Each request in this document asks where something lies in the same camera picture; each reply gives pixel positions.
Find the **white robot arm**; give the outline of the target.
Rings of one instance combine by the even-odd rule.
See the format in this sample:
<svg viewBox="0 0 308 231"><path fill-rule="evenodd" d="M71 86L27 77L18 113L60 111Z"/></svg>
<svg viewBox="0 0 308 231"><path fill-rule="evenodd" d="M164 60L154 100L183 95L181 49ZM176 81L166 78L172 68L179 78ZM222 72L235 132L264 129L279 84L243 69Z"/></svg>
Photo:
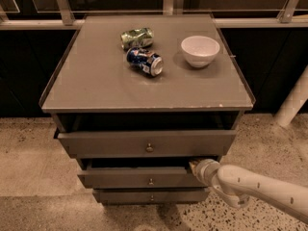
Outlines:
<svg viewBox="0 0 308 231"><path fill-rule="evenodd" d="M251 196L308 223L308 189L212 159L190 161L192 174L229 206L244 208Z"/></svg>

